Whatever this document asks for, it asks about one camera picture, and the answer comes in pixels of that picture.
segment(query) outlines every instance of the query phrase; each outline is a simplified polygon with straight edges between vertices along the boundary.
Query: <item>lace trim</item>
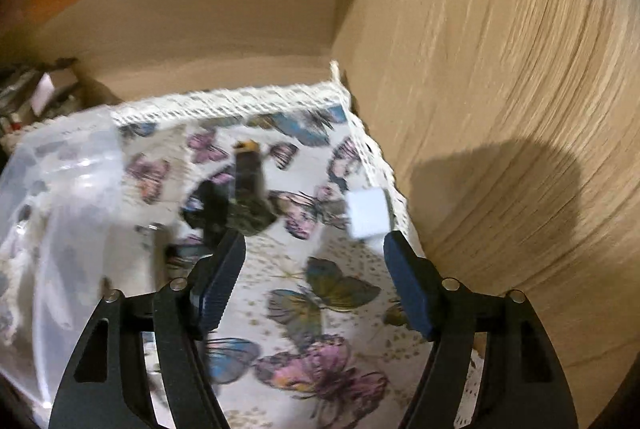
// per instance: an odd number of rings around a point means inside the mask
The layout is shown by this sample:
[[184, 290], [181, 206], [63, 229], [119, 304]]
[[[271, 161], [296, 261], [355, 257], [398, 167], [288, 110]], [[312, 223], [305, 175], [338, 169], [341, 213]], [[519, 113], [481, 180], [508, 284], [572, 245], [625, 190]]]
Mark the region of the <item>lace trim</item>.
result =
[[331, 62], [332, 79], [312, 86], [268, 86], [265, 88], [214, 89], [169, 94], [112, 108], [117, 125], [136, 122], [183, 122], [194, 118], [251, 116], [296, 109], [321, 109], [340, 104], [344, 108], [353, 141], [371, 186], [388, 190], [395, 228], [422, 254], [417, 233], [407, 213], [406, 199], [395, 186], [394, 172], [382, 157], [380, 146], [367, 135], [364, 124], [351, 111], [351, 95], [340, 82], [338, 63]]

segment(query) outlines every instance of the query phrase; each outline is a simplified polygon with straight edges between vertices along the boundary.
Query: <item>pink butterfly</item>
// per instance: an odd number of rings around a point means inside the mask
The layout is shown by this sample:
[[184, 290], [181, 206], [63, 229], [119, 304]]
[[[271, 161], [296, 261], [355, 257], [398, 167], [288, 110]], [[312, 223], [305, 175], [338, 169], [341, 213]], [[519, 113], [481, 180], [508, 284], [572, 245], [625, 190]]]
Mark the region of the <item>pink butterfly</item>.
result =
[[206, 133], [192, 134], [187, 140], [187, 145], [195, 152], [191, 161], [194, 164], [204, 164], [205, 162], [220, 162], [228, 158], [229, 155], [214, 145], [216, 139], [216, 130]]
[[236, 168], [229, 164], [225, 165], [220, 171], [212, 174], [208, 179], [216, 185], [225, 185], [235, 179]]
[[348, 136], [334, 149], [334, 155], [326, 168], [326, 173], [329, 181], [340, 187], [341, 192], [345, 192], [349, 190], [347, 176], [358, 171], [361, 165], [356, 145]]
[[273, 157], [276, 167], [286, 171], [299, 149], [290, 142], [278, 142], [269, 148], [269, 156]]
[[384, 398], [388, 378], [379, 371], [363, 373], [350, 365], [351, 348], [340, 335], [322, 335], [300, 355], [283, 351], [255, 362], [262, 383], [316, 398], [312, 418], [318, 429], [352, 429], [375, 411]]
[[346, 204], [337, 184], [316, 187], [315, 196], [272, 190], [269, 200], [276, 212], [285, 216], [287, 232], [298, 239], [309, 239], [318, 222], [345, 228]]
[[160, 197], [162, 180], [167, 176], [170, 168], [171, 165], [167, 160], [151, 162], [143, 153], [138, 153], [127, 166], [127, 174], [138, 180], [142, 201], [151, 204]]

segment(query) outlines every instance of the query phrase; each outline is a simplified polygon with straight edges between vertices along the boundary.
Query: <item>blue gripper pad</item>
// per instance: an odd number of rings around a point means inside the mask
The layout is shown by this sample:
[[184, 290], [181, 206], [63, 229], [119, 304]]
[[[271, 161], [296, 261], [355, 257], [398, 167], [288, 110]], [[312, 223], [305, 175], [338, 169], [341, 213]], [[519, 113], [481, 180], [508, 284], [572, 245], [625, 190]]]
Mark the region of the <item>blue gripper pad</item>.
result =
[[191, 270], [191, 324], [198, 340], [218, 327], [245, 255], [244, 236], [228, 229], [213, 255], [200, 259]]
[[418, 257], [399, 231], [385, 236], [385, 263], [412, 329], [433, 341], [444, 322], [442, 277], [428, 259]]

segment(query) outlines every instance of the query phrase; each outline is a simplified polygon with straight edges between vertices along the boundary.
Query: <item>butterfly print fabric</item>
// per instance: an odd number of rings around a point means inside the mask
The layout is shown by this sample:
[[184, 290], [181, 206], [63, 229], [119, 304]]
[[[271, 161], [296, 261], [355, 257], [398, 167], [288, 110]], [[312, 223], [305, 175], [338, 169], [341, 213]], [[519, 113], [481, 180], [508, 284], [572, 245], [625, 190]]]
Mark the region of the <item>butterfly print fabric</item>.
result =
[[[342, 108], [122, 131], [129, 226], [123, 221], [115, 237], [128, 252], [120, 247], [127, 257], [106, 271], [126, 295], [154, 290], [135, 225], [168, 225], [166, 277], [188, 275], [212, 252], [203, 240], [204, 204], [236, 198], [234, 146], [259, 145], [264, 205], [275, 221], [246, 236], [244, 266], [203, 348], [230, 426], [397, 427], [431, 345], [404, 322], [382, 245], [352, 241], [345, 230], [344, 193], [368, 184]], [[156, 416], [172, 427], [152, 341], [145, 361]]]

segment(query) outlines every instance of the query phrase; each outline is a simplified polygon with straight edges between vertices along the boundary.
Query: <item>plastic bag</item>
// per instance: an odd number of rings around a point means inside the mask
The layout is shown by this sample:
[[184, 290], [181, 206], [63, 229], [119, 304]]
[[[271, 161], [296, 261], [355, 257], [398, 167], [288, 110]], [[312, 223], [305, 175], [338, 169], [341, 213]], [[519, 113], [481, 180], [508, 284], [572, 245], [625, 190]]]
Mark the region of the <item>plastic bag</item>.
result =
[[[118, 130], [109, 109], [99, 107], [27, 134], [0, 176], [0, 245], [14, 235], [25, 205], [46, 218], [33, 254], [32, 326], [18, 329], [13, 347], [0, 352], [0, 369], [44, 405], [53, 402], [100, 297], [104, 247], [123, 174]], [[18, 277], [11, 276], [14, 282]], [[35, 367], [15, 369], [11, 353], [24, 358], [26, 346]]]

